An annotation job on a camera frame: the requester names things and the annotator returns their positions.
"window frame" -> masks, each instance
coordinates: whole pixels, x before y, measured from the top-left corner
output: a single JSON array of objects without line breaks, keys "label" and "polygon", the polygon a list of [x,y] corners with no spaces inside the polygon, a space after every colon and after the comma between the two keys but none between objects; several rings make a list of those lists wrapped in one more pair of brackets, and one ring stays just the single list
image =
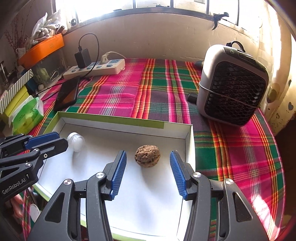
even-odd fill
[{"label": "window frame", "polygon": [[[125,15],[131,15],[131,14],[138,14],[138,13],[172,13],[172,14],[180,14],[180,15],[187,15],[187,16],[192,16],[192,17],[197,17],[197,18],[202,18],[202,19],[206,19],[206,20],[210,20],[212,22],[214,22],[214,17],[212,15],[210,15],[210,1],[211,0],[207,0],[206,4],[206,13],[201,13],[201,12],[197,12],[197,11],[192,11],[192,10],[186,10],[186,9],[180,9],[180,8],[174,8],[174,0],[170,0],[170,7],[148,7],[148,8],[137,8],[136,7],[136,0],[132,0],[132,6],[133,8],[131,9],[126,9],[126,10],[121,10],[121,11],[116,11],[116,12],[111,12],[111,13],[107,13],[95,18],[91,18],[89,20],[86,20],[84,22],[79,23],[78,22],[78,16],[76,14],[76,22],[77,24],[71,28],[68,29],[67,33],[70,33],[78,28],[81,28],[85,25],[100,21],[100,20],[105,20],[105,19],[109,19],[109,18],[114,18],[114,17],[119,17],[119,16],[125,16]],[[239,24],[239,1],[238,1],[238,8],[237,8],[237,21],[236,23],[231,23],[228,21],[220,21],[219,23],[230,27],[250,38],[252,38],[255,41],[259,41],[256,40],[258,39],[258,36],[254,36],[253,34],[251,34],[250,32],[248,32],[247,30],[241,28],[238,26]],[[53,10],[56,11],[56,7],[55,7],[55,0],[51,0],[52,2],[52,8]]]}]

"orange tray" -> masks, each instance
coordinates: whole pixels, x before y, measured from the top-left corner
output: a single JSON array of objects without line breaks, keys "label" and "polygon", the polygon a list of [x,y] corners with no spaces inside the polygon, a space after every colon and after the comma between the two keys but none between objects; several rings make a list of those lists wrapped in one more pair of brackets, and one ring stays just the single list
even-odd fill
[{"label": "orange tray", "polygon": [[35,47],[26,52],[18,61],[19,65],[23,66],[26,70],[32,68],[40,60],[44,59],[54,51],[63,47],[64,40],[62,34],[57,34],[47,40],[42,41]]}]

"power strip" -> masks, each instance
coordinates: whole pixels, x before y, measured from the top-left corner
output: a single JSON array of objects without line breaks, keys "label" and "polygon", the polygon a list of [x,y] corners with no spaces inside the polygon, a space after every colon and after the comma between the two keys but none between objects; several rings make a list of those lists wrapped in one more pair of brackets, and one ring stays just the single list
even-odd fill
[{"label": "power strip", "polygon": [[[65,80],[72,79],[76,76],[84,76],[91,68],[94,66],[94,63],[91,63],[86,68],[80,69],[78,66],[73,66],[67,72],[64,73]],[[126,63],[124,59],[114,59],[109,60],[106,64],[97,63],[94,69],[86,76],[99,76],[99,75],[116,75],[120,71],[124,70]]]}]

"window sill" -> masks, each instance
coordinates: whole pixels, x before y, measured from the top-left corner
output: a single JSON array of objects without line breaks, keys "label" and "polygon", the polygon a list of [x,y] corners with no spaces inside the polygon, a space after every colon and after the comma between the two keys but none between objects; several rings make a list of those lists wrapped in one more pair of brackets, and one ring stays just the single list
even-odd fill
[{"label": "window sill", "polygon": [[[95,17],[95,18],[86,20],[84,22],[78,23],[75,26],[69,28],[68,31],[64,35],[67,35],[68,33],[71,33],[78,28],[81,28],[81,27],[86,26],[91,23],[95,23],[97,21],[101,21],[101,20],[105,20],[105,19],[109,19],[109,18],[114,18],[114,17],[119,17],[119,16],[126,16],[126,15],[130,15],[130,14],[139,14],[139,13],[180,14],[180,15],[187,15],[187,16],[202,18],[202,19],[206,19],[206,20],[210,20],[210,21],[214,22],[214,17],[211,15],[201,13],[201,12],[185,10],[185,9],[166,8],[166,7],[134,8],[134,9],[127,9],[127,10],[121,10],[121,11],[107,13],[107,14],[101,15],[99,17]],[[258,36],[255,36],[254,34],[248,32],[247,30],[244,30],[243,28],[241,28],[231,22],[228,22],[228,21],[222,19],[218,22],[218,24],[222,24],[226,27],[232,28],[232,29],[238,31],[239,33],[246,35],[247,37],[253,39],[254,41],[259,42]]]}]

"air cooler grille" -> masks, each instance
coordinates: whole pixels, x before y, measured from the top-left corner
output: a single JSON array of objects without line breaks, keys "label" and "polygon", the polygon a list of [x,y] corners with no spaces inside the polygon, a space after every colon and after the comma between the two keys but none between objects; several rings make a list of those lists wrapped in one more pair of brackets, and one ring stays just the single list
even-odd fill
[{"label": "air cooler grille", "polygon": [[235,64],[221,62],[216,67],[210,90],[253,107],[209,93],[205,113],[234,125],[245,125],[259,105],[265,89],[266,82],[263,78]]}]

